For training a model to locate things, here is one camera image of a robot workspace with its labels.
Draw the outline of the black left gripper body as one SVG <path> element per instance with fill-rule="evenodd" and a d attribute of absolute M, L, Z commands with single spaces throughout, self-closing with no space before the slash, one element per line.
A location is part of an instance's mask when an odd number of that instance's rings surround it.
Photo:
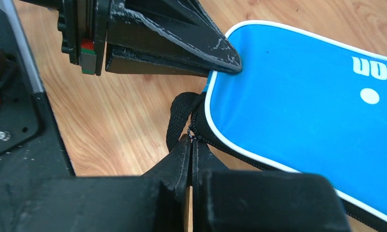
<path fill-rule="evenodd" d="M 197 0 L 59 0 L 61 49 L 84 74 L 206 77 L 241 58 Z"/>

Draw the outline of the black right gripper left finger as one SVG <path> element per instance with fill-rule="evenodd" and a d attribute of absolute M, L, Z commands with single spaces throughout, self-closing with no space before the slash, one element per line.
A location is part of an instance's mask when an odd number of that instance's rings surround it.
<path fill-rule="evenodd" d="M 192 173 L 190 162 L 191 139 L 184 134 L 168 155 L 142 174 L 143 177 L 161 180 L 159 198 L 154 210 L 155 231 L 187 231 Z"/>

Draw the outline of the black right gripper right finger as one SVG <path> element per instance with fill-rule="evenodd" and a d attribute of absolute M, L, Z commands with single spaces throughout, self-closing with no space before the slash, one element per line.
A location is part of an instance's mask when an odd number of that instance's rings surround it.
<path fill-rule="evenodd" d="M 202 217 L 202 207 L 206 205 L 206 192 L 203 183 L 205 176 L 213 171 L 225 171 L 229 168 L 210 150 L 208 144 L 194 139 L 192 142 L 192 188 L 193 188 L 193 231 L 200 232 L 206 221 Z"/>

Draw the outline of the blue racket bag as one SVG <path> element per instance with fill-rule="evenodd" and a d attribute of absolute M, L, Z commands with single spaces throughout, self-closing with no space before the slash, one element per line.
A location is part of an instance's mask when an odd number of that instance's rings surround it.
<path fill-rule="evenodd" d="M 264 20 L 226 33 L 242 71 L 206 73 L 171 105 L 194 137 L 259 169 L 326 177 L 347 214 L 387 232 L 387 57 Z"/>

